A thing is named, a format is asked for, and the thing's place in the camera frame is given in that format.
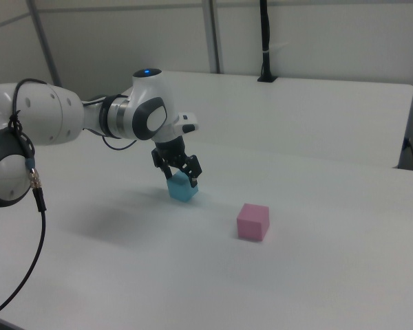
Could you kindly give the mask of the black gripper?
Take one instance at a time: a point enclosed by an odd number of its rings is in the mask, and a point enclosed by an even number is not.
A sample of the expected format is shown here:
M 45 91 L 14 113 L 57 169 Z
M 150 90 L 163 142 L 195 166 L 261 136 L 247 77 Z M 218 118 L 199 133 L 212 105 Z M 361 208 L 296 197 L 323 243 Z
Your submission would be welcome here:
M 187 156 L 185 143 L 182 136 L 168 142 L 156 142 L 156 149 L 151 152 L 153 164 L 159 168 L 166 179 L 172 178 L 170 165 L 178 165 L 178 169 L 184 173 L 192 188 L 198 185 L 198 177 L 202 174 L 202 168 L 196 155 Z

